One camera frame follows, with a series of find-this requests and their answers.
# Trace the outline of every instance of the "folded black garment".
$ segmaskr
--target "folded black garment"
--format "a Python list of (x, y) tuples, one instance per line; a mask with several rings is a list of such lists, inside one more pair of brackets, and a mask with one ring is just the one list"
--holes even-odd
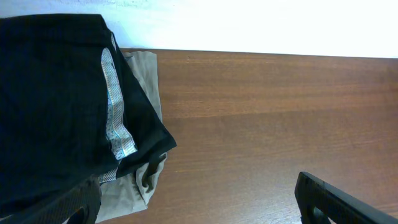
[(175, 147), (100, 15), (0, 19), (0, 217)]

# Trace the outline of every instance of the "gray cloth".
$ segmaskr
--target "gray cloth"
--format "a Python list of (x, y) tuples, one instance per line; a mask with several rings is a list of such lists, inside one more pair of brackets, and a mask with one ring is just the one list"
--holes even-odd
[[(124, 53), (124, 57), (159, 119), (162, 120), (156, 54), (132, 52)], [(167, 154), (165, 153), (158, 161), (144, 164), (136, 171), (135, 175), (129, 174), (104, 183), (101, 186), (101, 208), (96, 223), (147, 209), (166, 159)]]

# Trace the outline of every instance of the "white background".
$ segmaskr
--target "white background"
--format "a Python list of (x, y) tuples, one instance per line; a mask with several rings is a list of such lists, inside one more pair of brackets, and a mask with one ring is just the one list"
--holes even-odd
[(120, 47), (398, 57), (398, 1), (0, 0), (0, 17), (102, 14)]

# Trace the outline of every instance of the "wooden surface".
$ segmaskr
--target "wooden surface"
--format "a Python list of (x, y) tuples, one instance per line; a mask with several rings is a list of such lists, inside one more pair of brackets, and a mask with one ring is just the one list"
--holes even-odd
[(178, 147), (149, 209), (103, 224), (300, 223), (302, 170), (398, 218), (398, 60), (153, 52)]

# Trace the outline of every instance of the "white floor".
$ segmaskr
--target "white floor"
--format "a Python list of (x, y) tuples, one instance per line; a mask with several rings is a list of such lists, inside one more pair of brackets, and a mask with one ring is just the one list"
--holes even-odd
[(0, 17), (99, 13), (121, 47), (398, 57), (396, 0), (0, 0)]

